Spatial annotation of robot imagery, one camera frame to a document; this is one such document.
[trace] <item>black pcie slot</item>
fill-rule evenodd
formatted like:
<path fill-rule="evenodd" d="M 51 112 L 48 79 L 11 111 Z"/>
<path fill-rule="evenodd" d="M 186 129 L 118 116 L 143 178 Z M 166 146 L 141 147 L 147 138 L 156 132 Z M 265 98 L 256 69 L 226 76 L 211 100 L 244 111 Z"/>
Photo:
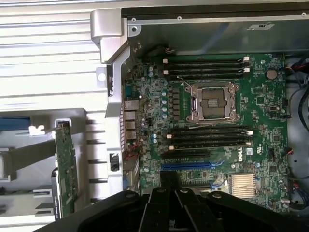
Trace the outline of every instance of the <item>black pcie slot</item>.
<path fill-rule="evenodd" d="M 192 65 L 215 65 L 215 64 L 241 64 L 243 62 L 243 58 L 239 59 L 206 59 L 199 61 L 171 61 L 169 60 L 168 65 L 183 65 L 183 66 L 192 66 Z"/>
<path fill-rule="evenodd" d="M 209 143 L 209 144 L 186 144 L 186 145 L 170 145 L 170 150 L 192 150 L 192 149 L 205 149 L 213 147 L 226 147 L 226 146 L 248 146 L 247 142 L 221 142 L 221 143 Z"/>
<path fill-rule="evenodd" d="M 183 183 L 182 184 L 183 187 L 190 187 L 190 188 L 194 188 L 194 189 L 198 189 L 198 190 L 210 190 L 211 189 L 211 185 L 210 184 L 187 184 L 187 183 Z"/>
<path fill-rule="evenodd" d="M 243 69 L 205 69 L 205 70 L 168 70 L 167 77 L 169 76 L 207 76 L 207 75 L 237 75 L 244 74 Z"/>
<path fill-rule="evenodd" d="M 195 150 L 186 150 L 186 151 L 167 151 L 162 155 L 163 159 L 176 159 L 176 158 L 208 158 L 211 156 L 209 151 L 195 151 Z"/>

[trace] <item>cpu socket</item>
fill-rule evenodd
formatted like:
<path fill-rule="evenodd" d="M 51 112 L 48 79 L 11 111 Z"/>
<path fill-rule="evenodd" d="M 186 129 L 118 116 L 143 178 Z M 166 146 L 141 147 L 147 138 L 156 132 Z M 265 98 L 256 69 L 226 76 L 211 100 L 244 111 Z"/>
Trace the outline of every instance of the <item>cpu socket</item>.
<path fill-rule="evenodd" d="M 197 124 L 217 124 L 240 119 L 236 114 L 236 91 L 233 83 L 209 83 L 187 86 L 191 94 L 191 115 L 187 122 Z"/>

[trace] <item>green circuit board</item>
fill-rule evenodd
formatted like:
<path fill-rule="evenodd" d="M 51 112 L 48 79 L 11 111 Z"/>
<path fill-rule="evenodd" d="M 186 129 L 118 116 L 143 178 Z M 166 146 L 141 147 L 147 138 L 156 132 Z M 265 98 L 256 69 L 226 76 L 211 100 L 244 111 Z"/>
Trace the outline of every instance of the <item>green circuit board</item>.
<path fill-rule="evenodd" d="M 287 212 L 289 199 L 287 180 L 277 170 L 277 161 L 287 147 L 287 103 L 284 75 L 284 56 L 272 54 L 171 56 L 172 62 L 201 62 L 203 60 L 238 59 L 249 57 L 250 71 L 243 79 L 235 80 L 167 80 L 163 74 L 162 58 L 140 62 L 125 80 L 125 100 L 139 100 L 136 112 L 136 140 L 142 140 L 140 149 L 141 191 L 160 184 L 162 164 L 210 162 L 211 169 L 192 168 L 178 171 L 183 186 L 202 186 L 211 183 L 205 192 L 221 190 L 232 193 L 233 174 L 253 174 L 256 196 L 246 200 L 276 212 Z M 274 69 L 277 77 L 266 78 L 266 71 Z M 210 148 L 209 157 L 162 159 L 169 149 L 167 134 L 173 128 L 196 126 L 188 122 L 191 114 L 191 94 L 188 85 L 228 83 L 238 86 L 235 108 L 240 119 L 229 126 L 246 125 L 252 131 L 247 146 Z M 174 108 L 173 95 L 177 90 L 179 107 Z M 287 169 L 287 160 L 279 165 Z"/>
<path fill-rule="evenodd" d="M 65 217 L 74 213 L 74 203 L 78 197 L 76 156 L 69 122 L 58 122 L 55 141 L 60 210 L 62 217 Z"/>

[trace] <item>screw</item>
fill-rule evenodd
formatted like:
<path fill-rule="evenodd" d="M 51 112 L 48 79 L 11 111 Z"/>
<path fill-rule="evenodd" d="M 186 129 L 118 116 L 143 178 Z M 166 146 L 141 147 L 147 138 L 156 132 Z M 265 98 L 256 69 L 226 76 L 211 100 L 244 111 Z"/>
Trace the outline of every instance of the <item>screw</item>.
<path fill-rule="evenodd" d="M 181 190 L 180 190 L 180 192 L 182 192 L 182 193 L 188 193 L 189 192 L 189 190 L 188 189 L 184 189 L 184 188 L 182 188 Z"/>
<path fill-rule="evenodd" d="M 159 192 L 159 193 L 163 193 L 163 192 L 165 192 L 165 189 L 164 188 L 159 188 L 158 190 L 157 190 L 157 192 Z"/>
<path fill-rule="evenodd" d="M 127 198 L 132 198 L 132 197 L 135 197 L 135 194 L 128 194 L 126 197 Z"/>
<path fill-rule="evenodd" d="M 212 196 L 217 199 L 222 198 L 222 196 L 219 193 L 214 193 Z"/>

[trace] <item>white label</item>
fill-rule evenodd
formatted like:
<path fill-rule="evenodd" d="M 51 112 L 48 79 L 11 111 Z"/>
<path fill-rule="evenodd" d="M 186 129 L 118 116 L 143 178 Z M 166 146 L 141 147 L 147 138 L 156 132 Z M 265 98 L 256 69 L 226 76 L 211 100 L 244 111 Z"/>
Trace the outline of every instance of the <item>white label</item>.
<path fill-rule="evenodd" d="M 261 144 L 257 147 L 257 153 L 258 154 L 262 153 L 262 145 Z"/>
<path fill-rule="evenodd" d="M 238 162 L 242 162 L 242 147 L 238 148 Z"/>
<path fill-rule="evenodd" d="M 247 156 L 253 155 L 253 148 L 251 148 L 251 147 L 247 148 L 246 149 L 246 154 L 247 154 Z"/>
<path fill-rule="evenodd" d="M 275 24 L 252 24 L 247 30 L 269 30 Z"/>

